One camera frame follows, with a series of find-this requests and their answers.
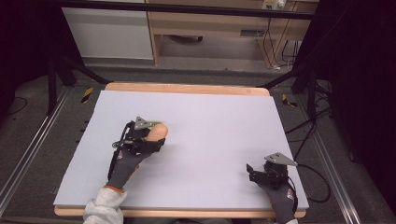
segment wire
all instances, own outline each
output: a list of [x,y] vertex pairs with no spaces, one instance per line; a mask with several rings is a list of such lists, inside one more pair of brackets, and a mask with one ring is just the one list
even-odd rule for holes
[[[325,109],[320,110],[320,111],[317,113],[317,119],[323,118],[323,116],[320,117],[319,115],[321,115],[322,113],[324,113],[324,112],[327,111],[328,109],[331,109],[331,107],[326,107]],[[292,128],[292,129],[286,131],[285,134],[292,133],[292,132],[296,131],[297,129],[300,129],[300,128],[304,127],[305,124],[307,124],[307,123],[309,123],[309,122],[311,122],[311,121],[312,121],[312,119],[308,119],[308,120],[304,121],[303,123],[297,125],[296,127],[294,127],[294,128]]]
[[298,206],[298,198],[297,198],[297,190],[296,190],[296,186],[294,185],[293,180],[289,177],[289,180],[291,182],[291,184],[288,182],[289,188],[291,188],[291,190],[293,191],[294,194],[294,202],[293,202],[293,212],[295,213],[297,210],[297,206]]
[[268,63],[270,67],[273,67],[270,61],[270,57],[268,56],[267,50],[265,49],[265,37],[267,36],[267,32],[265,32],[264,39],[262,40],[262,49],[264,50],[265,56],[267,56]]
[[[314,134],[314,132],[317,130],[317,126],[315,127],[315,130],[311,133],[311,134],[309,134],[309,136],[308,136],[308,139],[310,138],[310,137],[312,137],[312,135]],[[301,139],[301,140],[290,140],[290,141],[288,141],[289,143],[296,143],[296,142],[303,142],[304,141],[304,139]]]
[[270,26],[271,26],[271,18],[268,18],[268,28],[267,28],[267,32],[266,32],[266,33],[268,33],[268,37],[270,37],[270,43],[271,43],[272,52],[273,52],[273,54],[274,54],[274,60],[275,60],[275,62],[278,64],[278,66],[285,66],[285,65],[287,65],[287,64],[279,63],[279,62],[276,60],[275,48],[274,48],[274,44],[273,44],[273,42],[272,42],[272,37],[271,37],[271,32],[270,32]]
[[327,201],[329,201],[329,199],[330,199],[330,197],[331,197],[331,195],[332,195],[332,190],[331,190],[331,188],[330,188],[330,184],[329,184],[329,182],[327,181],[327,179],[326,179],[319,171],[315,170],[314,168],[312,168],[312,167],[310,167],[310,166],[307,166],[307,165],[304,165],[304,164],[298,164],[297,167],[304,167],[304,168],[306,168],[306,169],[308,169],[308,170],[314,172],[315,174],[317,174],[318,176],[320,176],[320,178],[324,181],[324,183],[326,184],[326,187],[327,187],[328,194],[327,194],[327,196],[326,196],[324,199],[319,200],[319,199],[312,199],[312,198],[310,198],[310,197],[307,198],[307,199],[308,199],[309,201],[311,201],[311,202],[314,202],[314,203],[326,203]]
[[285,43],[285,45],[283,46],[283,49],[282,49],[282,61],[283,62],[288,62],[288,63],[290,62],[290,59],[288,59],[286,61],[286,59],[285,59],[285,56],[286,56],[286,57],[289,57],[289,58],[293,58],[292,63],[294,63],[294,59],[297,57],[298,48],[299,48],[298,41],[294,41],[294,49],[293,49],[293,54],[292,55],[285,55],[285,49],[286,49],[286,46],[288,44],[289,44],[289,40],[286,40],[286,43]]
[[330,90],[329,89],[326,89],[326,88],[324,88],[322,85],[320,85],[318,82],[317,82],[317,91],[319,91],[319,92],[322,92],[322,93],[324,93],[324,94],[331,94],[331,92],[330,92]]
[[22,108],[20,108],[20,109],[18,109],[18,110],[16,110],[16,111],[14,111],[14,112],[11,112],[11,113],[7,113],[7,115],[13,115],[13,114],[16,114],[16,113],[18,113],[18,112],[20,112],[20,111],[22,111],[26,106],[27,106],[27,100],[25,99],[25,98],[22,98],[22,97],[19,97],[19,96],[17,96],[17,97],[15,97],[15,99],[22,99],[23,101],[24,101],[24,105],[22,106]]
[[320,96],[316,101],[315,101],[315,105],[317,105],[320,101],[322,100],[326,100],[329,101],[329,97],[328,96]]

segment wooden table edge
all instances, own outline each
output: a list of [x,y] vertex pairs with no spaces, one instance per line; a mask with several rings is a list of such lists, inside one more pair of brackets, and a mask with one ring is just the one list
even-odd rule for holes
[[[61,217],[82,217],[84,207],[55,206],[55,214]],[[224,217],[224,218],[268,218],[276,217],[273,210],[172,210],[172,209],[128,209],[121,208],[125,217]],[[301,218],[305,209],[297,209],[295,217]]]
[[161,83],[125,83],[112,82],[106,85],[105,91],[148,91],[195,94],[225,94],[225,95],[260,95],[270,96],[265,88],[244,86],[212,86]]

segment black stand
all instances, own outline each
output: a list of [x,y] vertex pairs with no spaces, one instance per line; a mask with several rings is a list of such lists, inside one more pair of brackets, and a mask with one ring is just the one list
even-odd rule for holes
[[[47,115],[52,113],[57,104],[56,75],[59,76],[65,86],[74,86],[77,82],[72,73],[73,69],[78,70],[101,84],[112,82],[96,75],[83,65],[84,63],[81,60],[76,43],[74,42],[60,7],[40,5],[38,3],[31,4],[29,1],[23,0],[12,1],[12,4],[14,4],[14,7],[19,11],[26,26],[29,27],[33,37],[32,41],[39,44],[47,55],[46,65],[49,85],[49,109]],[[49,31],[49,25],[47,24],[52,23],[50,19],[57,20],[56,22],[58,23],[55,22],[54,28],[56,28],[60,35],[69,36],[67,42],[69,45],[73,45],[76,50],[67,49],[69,46],[63,43],[64,39],[57,39],[54,37],[54,33],[52,30],[51,32]]]
[[297,77],[291,86],[291,90],[293,93],[301,93],[303,92],[306,84],[309,83],[308,86],[308,102],[306,106],[308,117],[312,122],[316,122],[316,104],[315,104],[315,93],[316,93],[316,83],[317,83],[317,75],[316,75],[316,67],[317,61],[308,61],[310,57],[307,57],[304,64],[301,64],[296,69],[291,70],[285,75],[270,81],[267,84],[257,86],[257,88],[265,88],[267,90],[273,88],[275,85],[286,81],[291,77]]

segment black glove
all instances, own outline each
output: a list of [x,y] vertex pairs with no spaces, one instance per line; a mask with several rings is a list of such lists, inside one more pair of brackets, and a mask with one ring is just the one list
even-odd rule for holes
[[126,184],[132,173],[137,169],[139,163],[150,155],[151,154],[148,153],[134,155],[128,151],[127,147],[123,147],[117,157],[113,174],[106,186],[123,191],[122,187]]
[[279,189],[260,185],[270,198],[270,203],[276,213],[276,222],[284,224],[294,219],[294,193],[288,184],[282,184]]

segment hand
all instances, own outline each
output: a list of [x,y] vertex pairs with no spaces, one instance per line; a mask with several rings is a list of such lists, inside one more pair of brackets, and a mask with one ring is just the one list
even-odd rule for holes
[[113,174],[111,175],[110,180],[107,182],[106,187],[123,192],[123,186],[138,168],[139,163],[150,155],[151,154],[143,153],[134,155],[128,151],[127,147],[123,147],[120,150],[119,156],[117,157]]
[[[159,141],[164,139],[168,134],[168,128],[162,124],[156,124],[148,133],[147,141]],[[111,178],[106,184],[106,187],[114,189],[118,192],[123,192],[122,187],[126,184],[130,176],[138,168],[139,163],[151,154],[141,153],[134,155],[129,152],[127,147],[122,147],[114,165]]]
[[259,187],[267,193],[276,213],[277,223],[284,224],[294,219],[294,193],[288,184],[282,184],[279,189],[260,184]]

